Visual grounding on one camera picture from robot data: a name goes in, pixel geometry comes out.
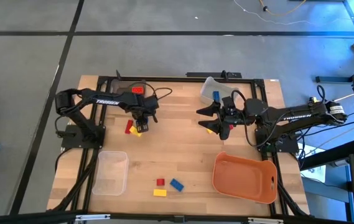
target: orange plastic basket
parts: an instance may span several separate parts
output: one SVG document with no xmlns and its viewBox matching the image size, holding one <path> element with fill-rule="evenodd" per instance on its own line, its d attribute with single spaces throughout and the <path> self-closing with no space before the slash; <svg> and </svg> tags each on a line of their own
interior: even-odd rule
<svg viewBox="0 0 354 224">
<path fill-rule="evenodd" d="M 221 152 L 215 159 L 213 186 L 221 194 L 272 203 L 277 194 L 277 170 L 270 161 L 254 161 Z"/>
</svg>

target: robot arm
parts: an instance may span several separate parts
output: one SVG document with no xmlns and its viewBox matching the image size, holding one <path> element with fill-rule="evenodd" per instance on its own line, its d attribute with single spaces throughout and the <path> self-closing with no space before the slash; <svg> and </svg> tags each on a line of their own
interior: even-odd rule
<svg viewBox="0 0 354 224">
<path fill-rule="evenodd" d="M 251 125 L 256 123 L 258 132 L 262 133 L 260 140 L 263 145 L 266 142 L 277 142 L 280 138 L 290 136 L 297 131 L 319 124 L 341 125 L 347 120 L 342 106 L 336 102 L 315 102 L 313 99 L 306 105 L 289 108 L 273 108 L 258 99 L 245 100 L 243 110 L 236 108 L 232 97 L 223 98 L 224 106 L 214 101 L 209 107 L 197 110 L 198 114 L 213 116 L 213 121 L 199 121 L 199 125 L 219 134 L 221 140 L 228 139 L 229 125 Z M 277 125 L 280 121 L 290 121 L 284 125 Z"/>
<path fill-rule="evenodd" d="M 73 95 L 78 95 L 82 98 L 77 104 L 74 103 Z M 98 137 L 95 124 L 86 119 L 80 110 L 89 104 L 118 106 L 126 113 L 131 112 L 136 120 L 136 126 L 139 133 L 148 131 L 147 117 L 153 116 L 153 120 L 157 123 L 156 109 L 157 96 L 145 97 L 131 92 L 122 94 L 105 93 L 102 91 L 94 91 L 91 89 L 68 89 L 57 93 L 55 96 L 56 112 L 61 116 L 70 118 L 82 131 L 85 139 L 93 139 Z"/>
</svg>

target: red lego brick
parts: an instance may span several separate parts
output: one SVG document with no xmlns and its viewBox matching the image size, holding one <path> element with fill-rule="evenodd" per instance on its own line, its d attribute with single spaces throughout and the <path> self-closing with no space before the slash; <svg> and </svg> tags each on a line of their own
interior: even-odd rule
<svg viewBox="0 0 354 224">
<path fill-rule="evenodd" d="M 133 87 L 131 91 L 132 93 L 136 93 L 136 94 L 144 94 L 144 87 L 141 86 Z"/>
<path fill-rule="evenodd" d="M 164 186 L 164 179 L 157 179 L 156 184 L 157 186 Z"/>
<path fill-rule="evenodd" d="M 126 130 L 124 131 L 124 133 L 126 133 L 126 134 L 131 133 L 131 132 L 129 131 L 129 129 L 130 129 L 132 126 L 133 126 L 133 121 L 132 121 L 132 120 L 128 120 L 127 126 L 126 126 Z"/>
</svg>

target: gray floor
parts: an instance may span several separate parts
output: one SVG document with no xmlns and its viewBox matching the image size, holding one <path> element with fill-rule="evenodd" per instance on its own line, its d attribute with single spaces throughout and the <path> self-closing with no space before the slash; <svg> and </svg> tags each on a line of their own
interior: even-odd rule
<svg viewBox="0 0 354 224">
<path fill-rule="evenodd" d="M 340 2 L 308 2 L 289 16 L 271 17 L 256 1 L 237 1 L 246 10 L 280 22 L 324 23 L 348 17 Z M 0 1 L 0 30 L 68 30 L 77 2 Z M 268 4 L 273 11 L 282 12 L 297 2 Z M 245 13 L 231 0 L 92 0 L 86 1 L 77 30 L 354 31 L 354 26 L 345 20 L 322 27 L 275 25 Z M 64 42 L 64 37 L 0 37 L 0 215 L 9 208 Z M 76 87 L 80 75 L 114 75 L 116 69 L 122 75 L 161 76 L 225 69 L 241 72 L 246 78 L 280 79 L 285 103 L 292 106 L 317 96 L 315 76 L 354 73 L 352 43 L 354 38 L 338 37 L 75 37 L 58 89 Z M 324 87 L 327 99 L 352 93 L 350 85 Z M 342 104 L 347 113 L 354 112 L 353 98 Z M 21 212 L 46 208 L 60 149 L 55 117 L 52 111 Z M 348 128 L 311 136 L 306 142 L 317 146 Z M 352 139 L 354 132 L 324 148 Z"/>
</svg>

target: blue lego brick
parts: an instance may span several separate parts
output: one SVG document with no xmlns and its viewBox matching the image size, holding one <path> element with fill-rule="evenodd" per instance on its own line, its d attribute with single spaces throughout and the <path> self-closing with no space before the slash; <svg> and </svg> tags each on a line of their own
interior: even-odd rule
<svg viewBox="0 0 354 224">
<path fill-rule="evenodd" d="M 171 180 L 170 185 L 173 186 L 175 189 L 177 189 L 179 192 L 181 192 L 182 189 L 184 188 L 184 186 L 175 179 Z"/>
<path fill-rule="evenodd" d="M 217 103 L 220 102 L 220 92 L 219 92 L 219 91 L 213 91 L 213 99 L 214 99 L 214 101 L 216 101 Z"/>
</svg>

